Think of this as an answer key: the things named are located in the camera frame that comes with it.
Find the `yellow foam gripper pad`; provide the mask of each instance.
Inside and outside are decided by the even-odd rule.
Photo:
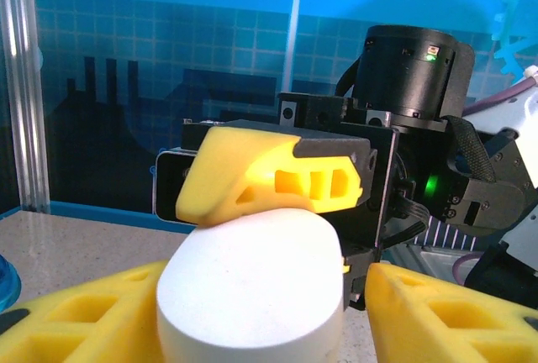
[[[13,306],[0,316],[0,327],[15,318],[0,334],[0,363],[163,362],[156,286],[165,266],[140,266]]]
[[[327,213],[367,200],[376,155],[367,139],[288,132],[212,127],[177,198],[177,218],[212,226],[275,208]]]
[[[387,264],[366,305],[380,363],[538,362],[538,311]]]

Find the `gray speckled surface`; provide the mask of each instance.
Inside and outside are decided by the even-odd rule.
[[[170,258],[184,234],[18,212],[0,220],[0,254],[23,281],[19,301]],[[348,308],[341,363],[375,363],[367,314]]]

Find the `white cylinder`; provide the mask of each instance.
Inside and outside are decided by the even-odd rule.
[[[338,237],[277,209],[196,228],[157,286],[166,361],[336,362],[343,321]]]

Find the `purple cable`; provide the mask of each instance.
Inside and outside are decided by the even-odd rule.
[[[510,98],[515,97],[518,94],[521,94],[525,90],[529,90],[531,87],[534,87],[535,85],[536,85],[535,78],[527,77],[523,81],[517,84],[514,84],[511,87],[508,87],[502,92],[498,92],[494,96],[484,98],[483,100],[477,101],[476,103],[465,107],[465,109],[463,109],[463,116],[466,117],[473,113],[478,113],[480,111],[483,111],[484,109],[491,108],[499,103],[502,103],[503,101],[509,100]]]
[[[482,255],[482,252],[472,252],[471,254],[465,254],[464,256],[459,257],[456,262],[454,262],[454,265],[452,266],[452,275],[458,285],[463,286],[463,280],[460,278],[460,268],[462,265],[469,260],[479,260]]]

